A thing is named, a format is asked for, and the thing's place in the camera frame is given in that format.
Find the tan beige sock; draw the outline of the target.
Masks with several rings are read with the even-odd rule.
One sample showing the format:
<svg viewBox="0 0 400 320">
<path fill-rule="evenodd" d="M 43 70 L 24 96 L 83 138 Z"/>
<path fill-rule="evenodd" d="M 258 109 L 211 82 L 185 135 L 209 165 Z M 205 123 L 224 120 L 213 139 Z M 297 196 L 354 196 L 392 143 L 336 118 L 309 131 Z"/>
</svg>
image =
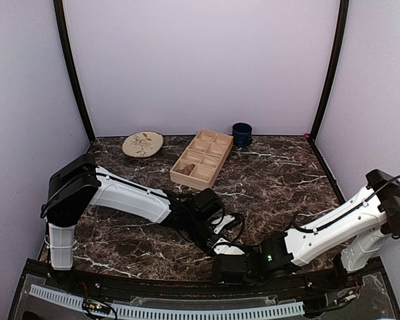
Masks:
<svg viewBox="0 0 400 320">
<path fill-rule="evenodd" d="M 191 172 L 194 170 L 195 165 L 194 164 L 189 164 L 187 166 L 185 166 L 184 168 L 182 168 L 182 174 L 184 175 L 190 175 Z"/>
</svg>

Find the wooden compartment tray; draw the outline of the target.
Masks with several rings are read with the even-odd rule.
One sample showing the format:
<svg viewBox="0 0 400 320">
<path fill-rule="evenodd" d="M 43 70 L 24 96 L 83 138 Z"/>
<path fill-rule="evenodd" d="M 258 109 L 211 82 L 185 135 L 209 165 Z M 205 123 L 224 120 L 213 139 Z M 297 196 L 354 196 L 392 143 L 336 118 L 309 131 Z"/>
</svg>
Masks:
<svg viewBox="0 0 400 320">
<path fill-rule="evenodd" d="M 212 188 L 232 146 L 231 135 L 200 130 L 171 168 L 171 181 L 201 191 Z M 189 164 L 195 165 L 194 170 L 182 174 Z"/>
</svg>

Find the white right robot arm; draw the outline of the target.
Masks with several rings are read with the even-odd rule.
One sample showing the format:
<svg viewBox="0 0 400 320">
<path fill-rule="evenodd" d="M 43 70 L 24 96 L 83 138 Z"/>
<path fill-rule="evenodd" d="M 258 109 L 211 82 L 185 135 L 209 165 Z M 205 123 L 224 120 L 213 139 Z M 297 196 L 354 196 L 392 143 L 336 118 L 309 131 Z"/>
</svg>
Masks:
<svg viewBox="0 0 400 320">
<path fill-rule="evenodd" d="M 366 178 L 366 186 L 350 200 L 304 226 L 292 220 L 286 231 L 274 232 L 258 245 L 218 242 L 212 281 L 262 285 L 351 240 L 334 258 L 327 275 L 331 288 L 343 288 L 389 237 L 400 238 L 400 175 L 393 177 L 374 169 Z"/>
</svg>

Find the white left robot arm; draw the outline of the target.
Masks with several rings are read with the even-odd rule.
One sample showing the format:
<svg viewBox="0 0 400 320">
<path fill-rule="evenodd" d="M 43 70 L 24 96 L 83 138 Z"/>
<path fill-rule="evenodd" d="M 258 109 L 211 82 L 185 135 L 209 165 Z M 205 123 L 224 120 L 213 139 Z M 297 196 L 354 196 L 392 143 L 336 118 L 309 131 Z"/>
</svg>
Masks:
<svg viewBox="0 0 400 320">
<path fill-rule="evenodd" d="M 183 231 L 208 256 L 241 255 L 221 233 L 235 217 L 224 212 L 217 194 L 207 188 L 197 194 L 176 194 L 136 184 L 112 174 L 96 164 L 94 156 L 83 154 L 54 173 L 49 180 L 47 202 L 41 218 L 49 228 L 49 252 L 56 282 L 67 291 L 81 284 L 73 267 L 75 226 L 88 206 L 102 206 L 130 213 L 152 223 Z"/>
</svg>

